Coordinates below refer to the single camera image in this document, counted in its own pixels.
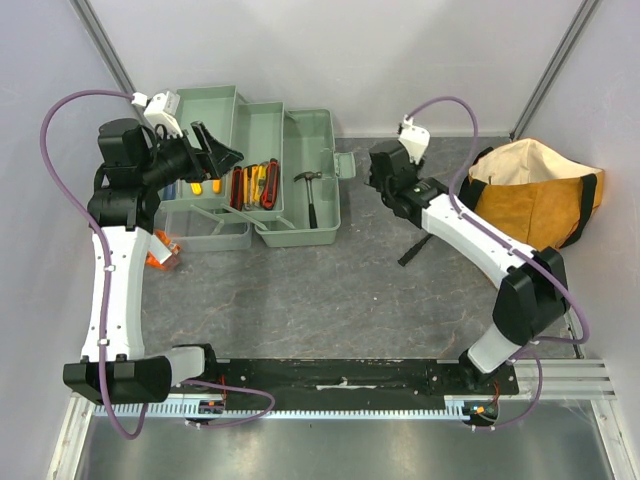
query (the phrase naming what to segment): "robotic arm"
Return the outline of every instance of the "robotic arm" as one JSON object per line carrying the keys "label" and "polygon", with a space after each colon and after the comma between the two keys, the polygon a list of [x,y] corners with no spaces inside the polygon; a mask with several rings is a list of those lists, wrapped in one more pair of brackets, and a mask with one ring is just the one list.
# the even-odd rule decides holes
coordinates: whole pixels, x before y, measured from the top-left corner
{"label": "robotic arm", "polygon": [[[568,309],[567,301],[553,285],[513,255],[512,250],[525,252],[566,286],[564,262],[553,248],[538,252],[466,207],[458,213],[447,187],[434,178],[418,178],[429,141],[428,133],[422,133],[426,130],[406,122],[401,130],[399,140],[380,143],[370,150],[370,185],[396,216],[442,238],[476,264],[498,288],[494,324],[460,357],[460,363],[467,367],[468,383],[480,384]],[[506,250],[464,217],[472,217],[511,248]]]}
{"label": "robotic arm", "polygon": [[[112,288],[107,332],[100,341],[99,323],[105,277],[102,246],[93,234],[96,270],[89,332],[81,361],[64,367],[63,380],[72,390],[95,403],[102,402],[98,356],[106,345],[111,401],[164,401],[173,385],[202,375],[215,365],[208,345],[179,346],[163,355],[145,358],[140,325],[142,273],[147,251],[162,245],[153,235],[153,219],[160,206],[158,191],[176,182],[221,178],[244,157],[218,142],[201,122],[191,127],[200,148],[194,148],[173,117],[179,97],[171,92],[147,97],[136,94],[133,103],[146,106],[145,117],[163,135],[134,119],[119,119],[100,127],[98,145],[104,163],[96,172],[88,211],[107,237],[111,250]],[[152,146],[147,144],[150,133]]]}

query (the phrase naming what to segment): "bag strap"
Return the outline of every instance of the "bag strap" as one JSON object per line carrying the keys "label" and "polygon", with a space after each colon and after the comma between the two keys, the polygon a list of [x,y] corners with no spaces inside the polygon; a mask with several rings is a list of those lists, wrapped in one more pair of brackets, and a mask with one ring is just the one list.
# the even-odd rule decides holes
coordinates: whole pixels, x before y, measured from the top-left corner
{"label": "bag strap", "polygon": [[593,202],[596,198],[596,185],[598,184],[598,177],[595,173],[590,173],[580,177],[582,180],[582,198],[580,200],[580,220],[578,220],[578,227],[567,238],[567,240],[560,245],[560,248],[568,247],[580,240],[582,231],[587,225],[589,218],[591,218],[591,211],[593,210]]}
{"label": "bag strap", "polygon": [[[487,147],[481,151],[473,161],[473,165],[478,163],[478,160],[490,152],[493,152],[493,147]],[[469,175],[465,175],[462,185],[460,185],[460,195],[458,195],[458,198],[469,210],[475,210],[476,205],[478,205],[478,202],[480,201],[482,191],[486,186],[487,184],[481,180],[474,180],[473,182],[470,182]]]}

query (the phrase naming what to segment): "brown bag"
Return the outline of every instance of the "brown bag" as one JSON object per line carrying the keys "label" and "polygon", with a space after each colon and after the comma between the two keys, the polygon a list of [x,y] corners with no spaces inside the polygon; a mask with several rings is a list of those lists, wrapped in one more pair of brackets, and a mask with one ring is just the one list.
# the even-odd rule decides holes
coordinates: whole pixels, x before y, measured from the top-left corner
{"label": "brown bag", "polygon": [[530,138],[487,149],[469,169],[460,201],[537,250],[575,243],[602,201],[604,171]]}

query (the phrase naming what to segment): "toolbox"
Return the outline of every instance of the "toolbox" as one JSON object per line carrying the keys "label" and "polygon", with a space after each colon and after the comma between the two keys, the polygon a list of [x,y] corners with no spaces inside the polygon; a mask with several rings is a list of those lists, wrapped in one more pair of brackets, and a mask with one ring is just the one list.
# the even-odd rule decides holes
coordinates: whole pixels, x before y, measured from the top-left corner
{"label": "toolbox", "polygon": [[[340,226],[338,180],[355,176],[355,162],[351,153],[335,153],[328,110],[286,111],[282,102],[249,103],[234,86],[177,93],[176,119],[192,145],[198,146],[190,123],[200,120],[217,140],[244,155],[239,167],[277,162],[273,172],[278,192],[269,209],[253,205],[240,209],[232,204],[232,172],[215,186],[213,181],[171,185],[163,192],[160,210],[166,214],[164,229],[174,241],[185,251],[249,248],[250,225],[270,247],[324,245],[335,240]],[[305,169],[322,173],[311,182],[316,229],[309,228],[305,181],[293,180]]]}

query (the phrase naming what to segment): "wall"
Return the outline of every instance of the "wall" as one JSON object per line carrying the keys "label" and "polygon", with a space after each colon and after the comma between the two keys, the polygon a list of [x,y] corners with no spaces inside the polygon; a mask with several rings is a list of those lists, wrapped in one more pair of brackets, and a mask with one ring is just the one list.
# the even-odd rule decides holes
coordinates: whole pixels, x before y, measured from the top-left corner
{"label": "wall", "polygon": [[[92,0],[136,87],[238,85],[251,101],[326,107],[343,136],[388,136],[438,95],[506,134],[580,0]],[[437,105],[435,134],[469,134]]]}
{"label": "wall", "polygon": [[566,250],[571,289],[640,446],[640,3],[602,2],[526,134],[606,169],[605,198]]}
{"label": "wall", "polygon": [[[9,2],[0,17],[0,465],[2,477],[45,477],[67,406],[62,366],[77,361],[91,307],[86,223],[55,188],[38,147],[62,96],[115,89],[66,0]],[[54,119],[51,156],[86,202],[101,123],[130,116],[124,100],[78,100]]]}

